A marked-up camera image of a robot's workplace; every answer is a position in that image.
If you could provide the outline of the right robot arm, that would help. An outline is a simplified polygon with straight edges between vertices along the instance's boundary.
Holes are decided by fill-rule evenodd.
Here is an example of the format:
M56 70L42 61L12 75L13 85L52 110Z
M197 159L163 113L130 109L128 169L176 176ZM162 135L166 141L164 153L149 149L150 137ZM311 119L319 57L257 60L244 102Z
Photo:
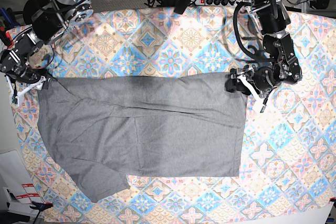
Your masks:
M47 71L30 66L30 57L44 45L52 45L69 27L84 22L93 13L90 0L28 0L23 19L29 27L9 39L1 40L7 49L1 52L1 72L11 83L37 84Z

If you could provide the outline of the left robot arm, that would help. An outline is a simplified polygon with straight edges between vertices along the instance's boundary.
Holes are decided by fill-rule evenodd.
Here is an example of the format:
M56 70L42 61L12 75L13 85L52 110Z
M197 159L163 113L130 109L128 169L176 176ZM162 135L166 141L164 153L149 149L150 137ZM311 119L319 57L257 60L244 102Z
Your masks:
M262 35L263 48L269 58L250 52L243 45L238 28L238 14L246 8ZM266 97L282 83L296 84L302 79L302 70L286 27L291 23L282 0L241 0L233 14L233 28L240 49L250 60L243 68L231 69L225 83L226 91L252 92Z

